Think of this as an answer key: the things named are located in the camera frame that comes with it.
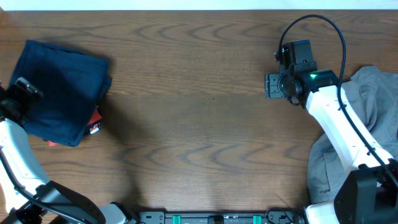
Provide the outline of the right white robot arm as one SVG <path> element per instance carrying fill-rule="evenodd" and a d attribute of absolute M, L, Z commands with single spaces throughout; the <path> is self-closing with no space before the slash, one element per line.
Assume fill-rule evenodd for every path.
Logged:
<path fill-rule="evenodd" d="M 331 70 L 265 75 L 267 98 L 297 99 L 332 143 L 346 179 L 334 199 L 294 223 L 397 223 L 397 161 L 371 136 Z"/>

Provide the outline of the grey shorts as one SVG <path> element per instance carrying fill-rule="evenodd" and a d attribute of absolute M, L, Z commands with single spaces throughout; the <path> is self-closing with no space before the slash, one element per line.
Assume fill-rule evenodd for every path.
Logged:
<path fill-rule="evenodd" d="M 375 66 L 360 68 L 343 84 L 355 113 L 373 138 L 397 159 L 397 74 Z M 307 167 L 311 203 L 333 199 L 346 179 L 343 166 L 326 134 L 313 144 Z"/>

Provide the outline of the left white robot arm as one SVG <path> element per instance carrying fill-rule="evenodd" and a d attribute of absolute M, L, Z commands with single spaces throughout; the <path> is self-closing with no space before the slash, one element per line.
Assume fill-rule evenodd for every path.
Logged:
<path fill-rule="evenodd" d="M 42 92 L 25 78 L 1 90 L 1 188 L 8 216 L 4 223 L 139 223 L 137 214 L 112 202 L 99 208 L 89 198 L 49 179 L 30 148 L 23 127 Z"/>

